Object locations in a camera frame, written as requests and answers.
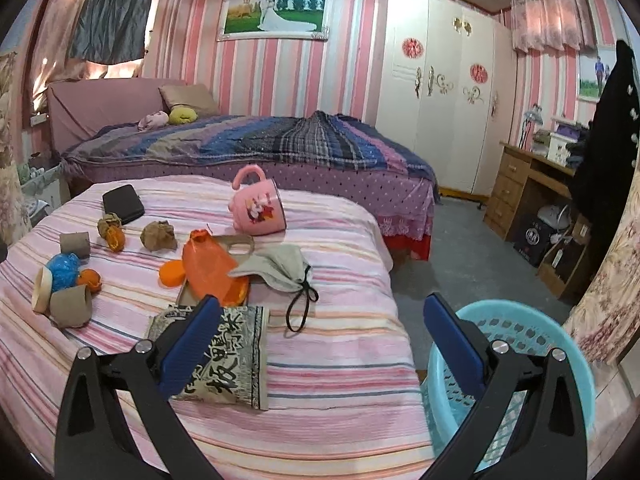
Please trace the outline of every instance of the yellow-green pillow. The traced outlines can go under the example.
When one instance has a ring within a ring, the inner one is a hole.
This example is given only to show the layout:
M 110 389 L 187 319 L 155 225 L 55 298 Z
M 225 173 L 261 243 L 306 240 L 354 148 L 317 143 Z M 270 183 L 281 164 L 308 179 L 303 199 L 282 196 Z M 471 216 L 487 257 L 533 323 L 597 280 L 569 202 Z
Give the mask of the yellow-green pillow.
M 188 106 L 174 106 L 169 114 L 169 124 L 189 124 L 198 118 L 198 114 L 193 108 Z

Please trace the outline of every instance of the pink mug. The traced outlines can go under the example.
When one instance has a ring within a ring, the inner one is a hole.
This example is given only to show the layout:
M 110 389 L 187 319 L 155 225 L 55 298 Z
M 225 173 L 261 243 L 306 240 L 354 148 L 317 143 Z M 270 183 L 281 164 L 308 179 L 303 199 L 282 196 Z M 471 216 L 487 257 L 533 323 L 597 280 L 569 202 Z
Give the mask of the pink mug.
M 260 182 L 240 189 L 240 183 L 250 173 L 256 173 Z M 236 194 L 229 202 L 234 216 L 234 229 L 248 235 L 259 236 L 284 231 L 287 222 L 276 183 L 267 179 L 264 171 L 250 164 L 238 171 L 231 187 Z

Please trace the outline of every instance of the black wallet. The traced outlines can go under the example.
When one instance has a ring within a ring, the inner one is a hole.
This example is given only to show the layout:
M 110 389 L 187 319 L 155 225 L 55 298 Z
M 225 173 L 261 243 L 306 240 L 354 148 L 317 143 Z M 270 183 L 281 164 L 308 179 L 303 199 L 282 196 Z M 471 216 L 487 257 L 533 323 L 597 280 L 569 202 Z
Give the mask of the black wallet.
M 102 196 L 104 212 L 118 215 L 123 224 L 133 222 L 145 213 L 145 207 L 131 184 L 107 191 Z

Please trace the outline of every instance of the framed photo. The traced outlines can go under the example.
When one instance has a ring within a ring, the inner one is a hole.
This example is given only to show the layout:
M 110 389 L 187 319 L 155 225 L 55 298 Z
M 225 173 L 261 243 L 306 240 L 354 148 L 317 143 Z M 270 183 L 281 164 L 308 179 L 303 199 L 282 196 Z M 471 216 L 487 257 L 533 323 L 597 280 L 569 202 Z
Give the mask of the framed photo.
M 224 0 L 218 41 L 329 39 L 331 0 Z
M 578 59 L 578 99 L 597 103 L 615 65 L 614 46 L 581 50 Z

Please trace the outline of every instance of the gray drawstring pouch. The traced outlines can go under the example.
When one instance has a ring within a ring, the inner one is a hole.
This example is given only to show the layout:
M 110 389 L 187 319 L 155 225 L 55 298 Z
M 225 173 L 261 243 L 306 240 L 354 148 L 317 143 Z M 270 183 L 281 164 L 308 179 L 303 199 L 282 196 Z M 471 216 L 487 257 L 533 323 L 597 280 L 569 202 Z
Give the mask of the gray drawstring pouch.
M 318 292 L 309 284 L 312 269 L 300 251 L 300 247 L 292 244 L 260 249 L 247 258 L 243 263 L 231 270 L 228 275 L 232 278 L 239 276 L 260 276 L 265 283 L 281 292 L 296 293 L 287 309 L 287 327 L 292 332 L 300 332 L 305 325 L 309 313 L 309 304 L 318 301 Z M 306 306 L 302 322 L 297 329 L 292 328 L 290 314 L 296 301 L 306 295 Z

